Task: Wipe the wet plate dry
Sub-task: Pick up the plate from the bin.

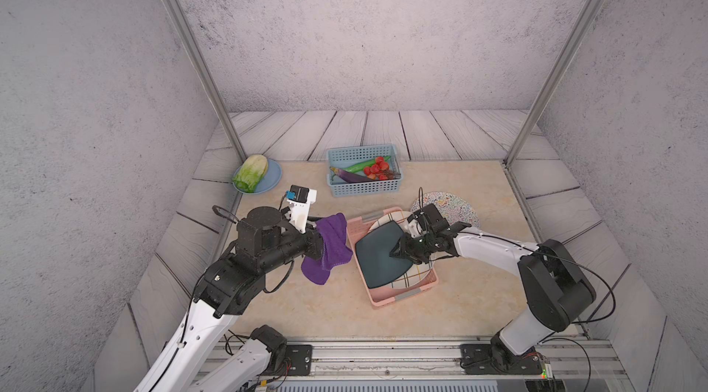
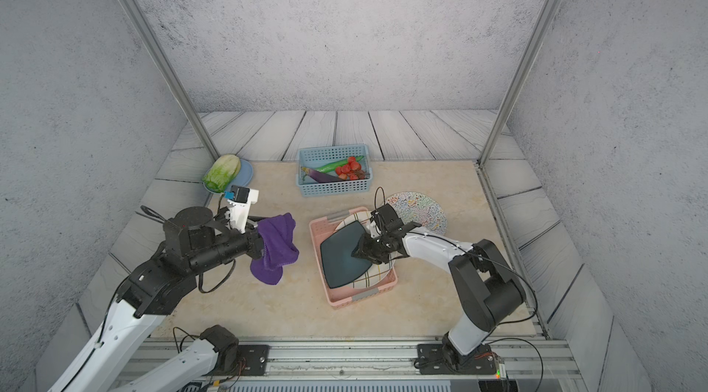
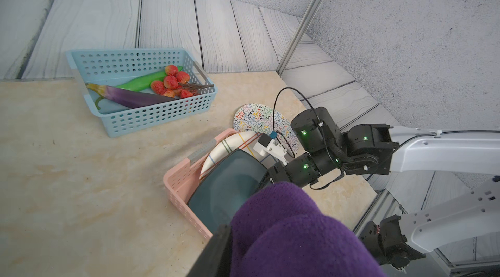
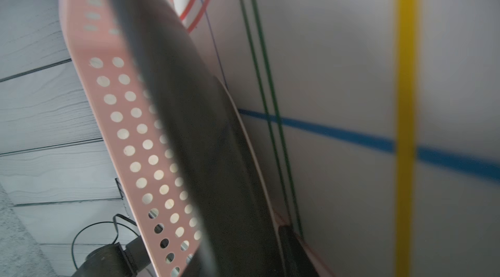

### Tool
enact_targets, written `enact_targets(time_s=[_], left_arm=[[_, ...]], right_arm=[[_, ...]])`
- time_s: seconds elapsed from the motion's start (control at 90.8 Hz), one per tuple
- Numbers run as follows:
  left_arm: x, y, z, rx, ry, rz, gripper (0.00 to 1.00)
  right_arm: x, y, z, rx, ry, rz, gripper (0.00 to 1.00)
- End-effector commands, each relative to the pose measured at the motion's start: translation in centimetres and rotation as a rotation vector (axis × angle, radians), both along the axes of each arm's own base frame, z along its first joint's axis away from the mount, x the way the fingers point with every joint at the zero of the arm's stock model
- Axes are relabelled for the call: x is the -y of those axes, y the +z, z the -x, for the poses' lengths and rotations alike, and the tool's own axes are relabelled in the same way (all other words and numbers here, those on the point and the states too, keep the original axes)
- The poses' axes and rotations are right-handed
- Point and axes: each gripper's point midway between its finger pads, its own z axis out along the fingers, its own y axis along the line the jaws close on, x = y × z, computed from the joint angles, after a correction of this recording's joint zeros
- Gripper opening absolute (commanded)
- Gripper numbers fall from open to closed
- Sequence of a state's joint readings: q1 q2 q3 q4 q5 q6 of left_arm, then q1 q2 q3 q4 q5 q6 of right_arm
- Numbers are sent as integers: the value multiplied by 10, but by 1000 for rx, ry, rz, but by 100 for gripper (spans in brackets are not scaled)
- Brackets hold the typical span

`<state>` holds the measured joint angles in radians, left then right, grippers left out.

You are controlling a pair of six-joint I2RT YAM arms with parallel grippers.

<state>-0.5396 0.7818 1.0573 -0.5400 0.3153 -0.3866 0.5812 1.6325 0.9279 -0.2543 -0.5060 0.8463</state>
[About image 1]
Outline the white plaid striped round plate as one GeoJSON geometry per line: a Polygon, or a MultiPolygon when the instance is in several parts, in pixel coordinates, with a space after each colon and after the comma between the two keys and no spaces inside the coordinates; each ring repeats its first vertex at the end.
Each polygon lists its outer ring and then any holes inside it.
{"type": "MultiPolygon", "coordinates": [[[[369,232],[379,228],[380,226],[395,222],[404,232],[409,230],[409,221],[407,217],[411,215],[410,211],[392,211],[377,220],[369,229],[369,232]]],[[[392,289],[407,289],[422,282],[429,273],[433,270],[433,263],[423,263],[420,265],[412,265],[404,274],[400,275],[394,281],[389,283],[392,289]]]]}

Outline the colourful squiggle round plate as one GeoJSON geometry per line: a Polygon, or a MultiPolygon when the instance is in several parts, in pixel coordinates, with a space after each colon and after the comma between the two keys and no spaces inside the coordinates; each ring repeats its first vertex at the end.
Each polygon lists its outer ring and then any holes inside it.
{"type": "Polygon", "coordinates": [[[424,193],[422,200],[415,200],[411,212],[418,211],[421,207],[429,204],[435,205],[440,215],[447,220],[450,225],[457,222],[468,223],[472,227],[479,227],[479,217],[472,209],[472,206],[457,195],[433,191],[424,193]]]}

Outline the dark teal square plate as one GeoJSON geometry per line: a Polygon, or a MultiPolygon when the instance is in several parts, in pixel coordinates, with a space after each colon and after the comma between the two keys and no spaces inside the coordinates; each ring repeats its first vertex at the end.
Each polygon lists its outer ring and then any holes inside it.
{"type": "Polygon", "coordinates": [[[370,231],[354,246],[354,252],[368,289],[383,287],[404,275],[413,263],[391,257],[404,231],[396,222],[387,222],[370,231]]]}

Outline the purple microfiber cloth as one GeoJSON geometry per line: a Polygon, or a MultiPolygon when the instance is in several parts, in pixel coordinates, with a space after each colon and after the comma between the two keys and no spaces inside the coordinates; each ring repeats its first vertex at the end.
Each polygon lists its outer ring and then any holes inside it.
{"type": "Polygon", "coordinates": [[[347,219],[339,212],[315,222],[315,229],[323,239],[320,259],[305,257],[302,273],[316,285],[325,285],[333,268],[348,264],[353,252],[347,246],[347,219]]]}

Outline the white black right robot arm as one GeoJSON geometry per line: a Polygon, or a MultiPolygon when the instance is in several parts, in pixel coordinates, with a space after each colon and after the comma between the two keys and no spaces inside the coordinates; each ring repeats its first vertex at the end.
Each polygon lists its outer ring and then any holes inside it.
{"type": "Polygon", "coordinates": [[[460,367],[468,375],[545,375],[536,347],[575,325],[597,293],[591,270],[577,263],[556,240],[522,243],[489,235],[467,222],[449,223],[429,204],[407,217],[407,229],[391,257],[415,264],[433,255],[475,259],[500,268],[522,283],[527,306],[487,344],[461,348],[460,367]]]}

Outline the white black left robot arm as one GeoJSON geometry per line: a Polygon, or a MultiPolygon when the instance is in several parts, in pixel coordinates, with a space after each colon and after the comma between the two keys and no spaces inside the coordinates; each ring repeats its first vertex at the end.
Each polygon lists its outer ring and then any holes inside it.
{"type": "Polygon", "coordinates": [[[258,207],[243,218],[214,206],[236,225],[238,237],[199,277],[175,333],[138,384],[139,391],[241,391],[263,373],[283,366],[287,340],[268,325],[258,327],[226,362],[197,378],[213,348],[267,290],[267,274],[294,266],[297,257],[322,257],[324,239],[309,205],[258,207]]]}

